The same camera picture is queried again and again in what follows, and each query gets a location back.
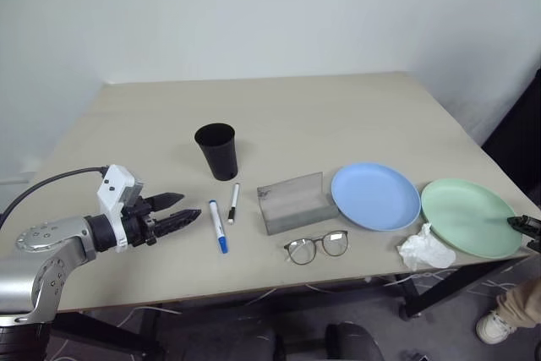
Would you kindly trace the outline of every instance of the white marker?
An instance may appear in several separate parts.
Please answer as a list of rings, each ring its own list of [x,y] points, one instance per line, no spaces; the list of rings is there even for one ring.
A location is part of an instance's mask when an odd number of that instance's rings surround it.
[[[221,225],[220,214],[218,213],[218,204],[215,200],[209,201],[210,206],[210,215],[212,216],[212,221],[214,222],[214,228],[216,230],[216,236],[218,237],[218,244],[220,244],[220,249],[222,254],[227,253],[227,240],[226,234],[223,232],[223,226]]]
[[[229,216],[227,216],[227,222],[233,224],[235,222],[235,210],[237,208],[238,190],[240,189],[240,183],[235,183],[233,186],[233,195],[231,198],[231,209],[229,209]]]

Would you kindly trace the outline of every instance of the white tissue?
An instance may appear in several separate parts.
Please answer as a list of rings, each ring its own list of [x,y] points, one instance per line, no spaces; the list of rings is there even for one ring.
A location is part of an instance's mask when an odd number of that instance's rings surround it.
[[[456,254],[430,233],[430,223],[424,223],[419,234],[410,236],[398,249],[404,264],[412,271],[420,265],[447,268],[456,260]]]

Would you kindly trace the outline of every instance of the black cup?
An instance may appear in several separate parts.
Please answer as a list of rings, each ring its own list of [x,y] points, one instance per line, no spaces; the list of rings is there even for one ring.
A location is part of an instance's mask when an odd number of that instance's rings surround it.
[[[207,124],[195,133],[214,178],[228,181],[237,176],[237,155],[235,154],[235,130],[229,124]]]

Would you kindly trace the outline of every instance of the blue marker cap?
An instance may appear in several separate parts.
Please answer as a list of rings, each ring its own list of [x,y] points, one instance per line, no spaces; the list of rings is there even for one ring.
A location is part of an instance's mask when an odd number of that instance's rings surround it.
[[[220,243],[221,253],[227,254],[227,241],[225,237],[218,238],[218,243]]]

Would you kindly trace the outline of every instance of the shoe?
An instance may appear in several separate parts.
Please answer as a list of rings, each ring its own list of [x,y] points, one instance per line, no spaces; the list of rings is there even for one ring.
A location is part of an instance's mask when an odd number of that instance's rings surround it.
[[[479,340],[485,344],[498,344],[514,333],[516,327],[509,325],[495,310],[491,310],[488,315],[477,322],[475,331]]]

